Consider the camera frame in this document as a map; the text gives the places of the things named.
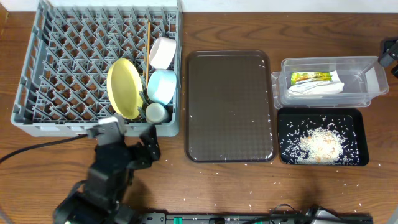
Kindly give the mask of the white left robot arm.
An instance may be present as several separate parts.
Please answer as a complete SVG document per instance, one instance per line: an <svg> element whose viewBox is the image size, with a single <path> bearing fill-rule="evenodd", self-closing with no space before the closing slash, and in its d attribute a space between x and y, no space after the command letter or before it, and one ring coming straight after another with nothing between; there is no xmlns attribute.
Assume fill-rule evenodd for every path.
<svg viewBox="0 0 398 224"><path fill-rule="evenodd" d="M141 215L122 200L136 170L150 168L160 159L154 125L126 145L117 124L97 125L88 130L95 138L95 160L87 178L77 182L68 197L55 209L54 223L139 223Z"/></svg>

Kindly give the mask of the blue bowl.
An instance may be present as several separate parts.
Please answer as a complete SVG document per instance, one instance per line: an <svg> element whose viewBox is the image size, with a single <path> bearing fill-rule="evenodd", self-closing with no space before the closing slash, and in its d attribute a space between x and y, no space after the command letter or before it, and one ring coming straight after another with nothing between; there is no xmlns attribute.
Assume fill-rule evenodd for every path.
<svg viewBox="0 0 398 224"><path fill-rule="evenodd" d="M173 98L177 76L172 70L156 70L149 79L147 95L155 103L167 105Z"/></svg>

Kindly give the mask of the white cup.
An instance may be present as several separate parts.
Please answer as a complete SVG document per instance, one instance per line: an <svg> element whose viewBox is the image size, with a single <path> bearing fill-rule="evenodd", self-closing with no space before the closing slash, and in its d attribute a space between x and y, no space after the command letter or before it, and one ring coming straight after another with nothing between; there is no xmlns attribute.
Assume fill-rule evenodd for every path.
<svg viewBox="0 0 398 224"><path fill-rule="evenodd" d="M146 121L148 123L163 123L169 119L169 114L160 103L151 103L146 108Z"/></svg>

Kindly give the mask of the yellow plate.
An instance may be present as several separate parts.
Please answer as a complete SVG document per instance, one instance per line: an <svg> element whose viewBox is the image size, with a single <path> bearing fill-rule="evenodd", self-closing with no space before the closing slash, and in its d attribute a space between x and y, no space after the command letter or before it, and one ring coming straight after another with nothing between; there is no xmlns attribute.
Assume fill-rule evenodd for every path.
<svg viewBox="0 0 398 224"><path fill-rule="evenodd" d="M115 61L106 79L107 94L113 110L126 119L136 119L143 106L140 75L133 63L125 58Z"/></svg>

